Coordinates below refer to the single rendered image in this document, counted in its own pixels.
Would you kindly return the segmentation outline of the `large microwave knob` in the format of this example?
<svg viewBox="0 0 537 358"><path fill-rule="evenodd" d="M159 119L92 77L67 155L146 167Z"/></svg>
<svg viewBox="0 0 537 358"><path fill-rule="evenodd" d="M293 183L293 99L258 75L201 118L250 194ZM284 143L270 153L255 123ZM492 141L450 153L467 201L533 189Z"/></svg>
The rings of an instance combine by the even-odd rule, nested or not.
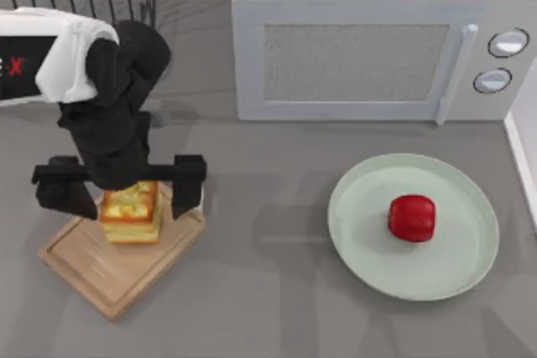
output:
<svg viewBox="0 0 537 358"><path fill-rule="evenodd" d="M488 42L491 56L506 59L521 53L529 44L529 34L519 28L495 34Z"/></svg>

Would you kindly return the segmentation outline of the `yellow toast stack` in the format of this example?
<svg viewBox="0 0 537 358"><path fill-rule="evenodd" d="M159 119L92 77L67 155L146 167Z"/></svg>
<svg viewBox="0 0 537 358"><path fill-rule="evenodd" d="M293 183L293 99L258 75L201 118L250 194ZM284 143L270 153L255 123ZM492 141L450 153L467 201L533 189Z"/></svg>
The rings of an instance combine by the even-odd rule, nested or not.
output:
<svg viewBox="0 0 537 358"><path fill-rule="evenodd" d="M113 244L153 244L159 241L161 193L156 181L139 181L118 191L105 191L98 219Z"/></svg>

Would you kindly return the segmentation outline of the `pale grey microwave oven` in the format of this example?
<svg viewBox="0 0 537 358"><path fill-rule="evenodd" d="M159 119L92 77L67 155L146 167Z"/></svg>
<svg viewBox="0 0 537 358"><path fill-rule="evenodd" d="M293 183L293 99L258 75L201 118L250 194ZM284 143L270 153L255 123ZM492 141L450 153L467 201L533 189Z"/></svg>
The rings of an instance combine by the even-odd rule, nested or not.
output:
<svg viewBox="0 0 537 358"><path fill-rule="evenodd" d="M537 0L232 0L237 113L503 120L537 61Z"/></svg>

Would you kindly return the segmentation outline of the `microwave oven door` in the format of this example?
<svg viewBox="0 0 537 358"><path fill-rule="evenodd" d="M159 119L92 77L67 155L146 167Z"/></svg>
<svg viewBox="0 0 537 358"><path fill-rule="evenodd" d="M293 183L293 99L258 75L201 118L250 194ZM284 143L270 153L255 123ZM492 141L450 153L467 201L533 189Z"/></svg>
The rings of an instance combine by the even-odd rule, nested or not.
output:
<svg viewBox="0 0 537 358"><path fill-rule="evenodd" d="M244 120L433 121L461 31L483 6L452 0L234 0Z"/></svg>

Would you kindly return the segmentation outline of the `wooden cutting board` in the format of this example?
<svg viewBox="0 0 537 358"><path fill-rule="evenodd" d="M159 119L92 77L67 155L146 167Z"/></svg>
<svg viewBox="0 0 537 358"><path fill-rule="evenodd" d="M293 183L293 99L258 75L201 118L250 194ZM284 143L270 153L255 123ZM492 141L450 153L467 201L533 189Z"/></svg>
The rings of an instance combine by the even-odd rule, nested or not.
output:
<svg viewBox="0 0 537 358"><path fill-rule="evenodd" d="M171 188L159 185L156 244L111 244L96 221L73 217L39 249L40 259L111 321L126 311L194 245L205 227L203 204L174 219Z"/></svg>

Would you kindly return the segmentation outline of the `small microwave knob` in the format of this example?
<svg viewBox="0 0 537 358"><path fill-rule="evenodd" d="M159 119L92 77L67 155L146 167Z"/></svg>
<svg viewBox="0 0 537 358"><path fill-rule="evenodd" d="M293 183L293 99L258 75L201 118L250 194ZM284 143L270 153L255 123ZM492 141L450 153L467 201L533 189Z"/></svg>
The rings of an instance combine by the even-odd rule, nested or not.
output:
<svg viewBox="0 0 537 358"><path fill-rule="evenodd" d="M484 71L477 75L473 81L473 87L479 93L493 94L504 90L511 80L511 72L507 69L499 68Z"/></svg>

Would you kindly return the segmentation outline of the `red apple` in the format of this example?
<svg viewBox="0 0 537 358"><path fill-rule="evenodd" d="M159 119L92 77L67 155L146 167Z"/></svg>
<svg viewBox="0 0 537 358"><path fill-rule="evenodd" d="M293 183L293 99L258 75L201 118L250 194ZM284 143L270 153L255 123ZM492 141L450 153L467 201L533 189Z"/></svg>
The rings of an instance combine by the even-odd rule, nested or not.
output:
<svg viewBox="0 0 537 358"><path fill-rule="evenodd" d="M388 229L403 241L423 243L435 232L436 208L423 195L401 195L393 199L388 209Z"/></svg>

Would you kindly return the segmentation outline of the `pale green plate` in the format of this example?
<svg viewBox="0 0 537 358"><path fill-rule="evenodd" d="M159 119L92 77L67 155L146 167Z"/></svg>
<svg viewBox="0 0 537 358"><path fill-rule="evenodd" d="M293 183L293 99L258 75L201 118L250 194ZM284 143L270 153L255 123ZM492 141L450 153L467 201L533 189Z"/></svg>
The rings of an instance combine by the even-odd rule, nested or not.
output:
<svg viewBox="0 0 537 358"><path fill-rule="evenodd" d="M495 263L499 224L481 188L436 158L369 158L337 182L327 207L335 250L390 297L432 302L478 285Z"/></svg>

